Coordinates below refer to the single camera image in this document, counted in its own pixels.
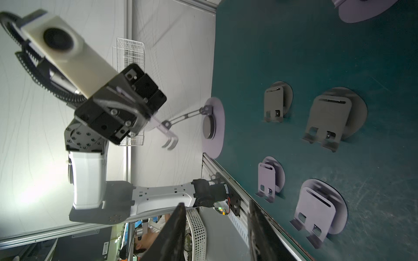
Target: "white wall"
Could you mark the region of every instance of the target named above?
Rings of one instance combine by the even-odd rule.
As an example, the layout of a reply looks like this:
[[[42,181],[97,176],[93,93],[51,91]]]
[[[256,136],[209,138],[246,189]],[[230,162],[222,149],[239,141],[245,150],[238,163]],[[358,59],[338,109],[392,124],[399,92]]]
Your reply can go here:
[[[173,0],[133,1],[133,39],[145,43],[145,72],[167,96],[160,120],[195,110],[211,97],[215,16]],[[176,185],[201,177],[198,116],[174,125],[177,147],[161,146],[157,130],[132,149],[132,181],[141,186]]]
[[[60,15],[112,64],[123,37],[121,0],[1,0],[25,16],[39,8]],[[18,46],[0,29],[0,238],[70,223],[64,130],[73,110],[37,86],[18,63]],[[109,149],[108,179],[123,179],[122,147]]]

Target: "red wire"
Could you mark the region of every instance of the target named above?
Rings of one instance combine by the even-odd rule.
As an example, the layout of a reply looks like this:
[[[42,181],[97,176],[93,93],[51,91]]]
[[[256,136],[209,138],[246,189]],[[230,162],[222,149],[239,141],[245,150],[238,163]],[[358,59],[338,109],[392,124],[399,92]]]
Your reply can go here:
[[[231,212],[231,200],[229,199],[229,196],[228,196],[228,214]]]

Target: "camera lens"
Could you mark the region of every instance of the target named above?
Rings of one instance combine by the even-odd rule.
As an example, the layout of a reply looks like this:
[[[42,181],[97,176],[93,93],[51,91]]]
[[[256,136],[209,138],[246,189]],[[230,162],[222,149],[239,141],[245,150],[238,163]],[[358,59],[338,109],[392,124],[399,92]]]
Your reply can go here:
[[[43,33],[43,40],[50,48],[59,51],[68,51],[74,46],[71,36],[59,28],[46,29]]]

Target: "camera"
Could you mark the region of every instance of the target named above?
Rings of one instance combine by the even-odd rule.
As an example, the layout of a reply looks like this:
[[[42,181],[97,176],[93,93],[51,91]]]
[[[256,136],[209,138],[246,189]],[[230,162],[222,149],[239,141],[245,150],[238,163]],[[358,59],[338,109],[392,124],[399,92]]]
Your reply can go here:
[[[16,26],[86,98],[117,75],[59,16],[37,10]]]

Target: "metal frame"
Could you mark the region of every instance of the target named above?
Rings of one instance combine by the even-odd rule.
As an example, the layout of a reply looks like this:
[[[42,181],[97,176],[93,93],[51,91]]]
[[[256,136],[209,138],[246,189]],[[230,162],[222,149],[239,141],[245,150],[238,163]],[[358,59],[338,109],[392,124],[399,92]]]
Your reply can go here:
[[[240,205],[240,217],[237,217],[242,225],[247,228],[248,230],[248,218],[247,215],[249,213],[249,203],[251,200],[251,196],[239,185],[233,177],[231,177],[224,168],[221,167],[214,159],[203,154],[203,167],[208,170],[210,175],[214,175],[215,173],[219,173],[242,198],[242,202]],[[284,246],[289,250],[289,252],[293,255],[295,260],[297,261],[311,261],[313,260],[310,255],[304,251],[299,244],[293,240],[285,230],[276,222],[274,219],[255,201],[258,207],[263,212],[266,219],[269,221],[271,227],[273,228],[274,232],[276,233],[277,237],[279,237],[280,241],[284,244]]]
[[[211,13],[213,15],[216,14],[216,8],[218,7],[216,4],[213,4],[206,0],[174,0],[174,1],[202,10],[204,12]]]

